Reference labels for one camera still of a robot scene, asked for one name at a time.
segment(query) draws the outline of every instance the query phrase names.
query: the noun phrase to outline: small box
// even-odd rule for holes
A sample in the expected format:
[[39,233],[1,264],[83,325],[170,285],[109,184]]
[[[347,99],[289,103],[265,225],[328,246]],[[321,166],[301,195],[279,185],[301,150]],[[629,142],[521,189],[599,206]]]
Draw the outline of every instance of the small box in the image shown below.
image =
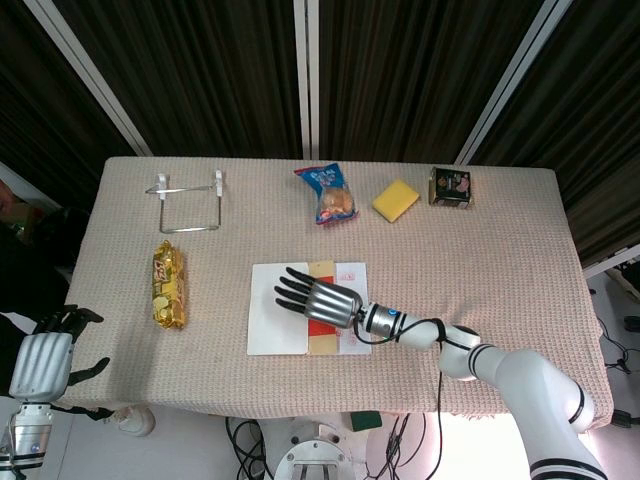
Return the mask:
[[467,208],[471,202],[471,173],[446,168],[431,170],[429,203]]
[[418,198],[420,198],[418,192],[398,179],[375,198],[373,208],[390,223],[393,223],[413,205]]

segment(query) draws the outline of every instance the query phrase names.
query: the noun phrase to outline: floor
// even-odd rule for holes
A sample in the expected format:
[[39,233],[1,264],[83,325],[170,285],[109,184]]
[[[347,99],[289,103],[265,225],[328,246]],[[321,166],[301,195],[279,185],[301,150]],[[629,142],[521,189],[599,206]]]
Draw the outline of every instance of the floor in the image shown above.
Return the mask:
[[[608,325],[611,336],[628,347],[640,347],[640,334],[624,331],[618,322],[624,315],[640,314],[640,306],[605,274],[588,283],[597,292],[594,309]],[[601,343],[607,361],[615,361],[619,356],[616,347],[604,340]],[[640,355],[631,359],[630,367],[640,369]],[[640,375],[610,371],[609,379],[616,408],[640,416]],[[8,402],[3,399],[0,403],[3,414],[14,408]],[[223,418],[166,407],[153,407],[153,411],[157,427],[142,439],[127,437],[114,425],[84,416],[57,415],[41,479],[235,478],[238,464],[226,438]],[[383,420],[383,428],[373,430],[367,442],[372,472],[379,469],[394,417],[385,415]],[[431,471],[437,451],[436,428],[435,416],[430,415],[421,454],[398,470],[400,478],[424,478]],[[421,429],[421,418],[414,416],[405,434],[403,452],[415,448]],[[435,480],[529,478],[524,449],[510,415],[473,420],[444,415],[443,429],[444,453]],[[589,432],[581,440],[600,460],[610,480],[633,478],[640,471],[640,426],[608,426]]]

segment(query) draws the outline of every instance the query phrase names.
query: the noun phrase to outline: dark curtain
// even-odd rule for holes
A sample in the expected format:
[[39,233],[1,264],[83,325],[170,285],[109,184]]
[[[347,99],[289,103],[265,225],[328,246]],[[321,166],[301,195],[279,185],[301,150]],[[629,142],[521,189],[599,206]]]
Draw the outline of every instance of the dark curtain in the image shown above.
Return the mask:
[[155,155],[301,158],[291,0],[55,0]]
[[22,1],[0,4],[0,45],[0,161],[90,209],[105,160],[131,148]]
[[555,170],[584,266],[640,242],[640,2],[573,2],[472,163]]
[[452,163],[541,1],[320,2],[320,155]]

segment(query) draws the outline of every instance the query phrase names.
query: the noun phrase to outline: silver robotic hand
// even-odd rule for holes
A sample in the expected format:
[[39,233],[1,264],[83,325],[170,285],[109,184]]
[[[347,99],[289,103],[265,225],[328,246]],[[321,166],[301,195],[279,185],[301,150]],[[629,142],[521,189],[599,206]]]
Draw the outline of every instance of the silver robotic hand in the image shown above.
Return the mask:
[[68,385],[95,377],[109,363],[105,357],[92,368],[70,373],[74,344],[89,322],[100,323],[102,317],[67,305],[22,341],[9,389],[22,405],[0,441],[0,480],[38,478],[53,424],[50,403]]
[[445,326],[439,319],[419,319],[377,303],[362,305],[345,287],[316,281],[287,269],[296,280],[280,277],[289,289],[276,286],[284,308],[339,328],[359,329],[419,350],[440,342],[439,368],[445,375],[476,378],[495,387],[511,411],[529,460],[531,478],[606,480],[598,461],[577,437],[594,416],[593,400],[580,385],[532,350],[505,352],[481,343],[473,330]]

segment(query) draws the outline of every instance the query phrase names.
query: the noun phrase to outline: green object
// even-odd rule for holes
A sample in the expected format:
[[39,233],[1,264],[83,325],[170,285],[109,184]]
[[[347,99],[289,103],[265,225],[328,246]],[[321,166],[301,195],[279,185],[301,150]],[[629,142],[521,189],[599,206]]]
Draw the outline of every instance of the green object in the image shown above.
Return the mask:
[[380,412],[351,412],[351,426],[354,432],[369,430],[382,426]]

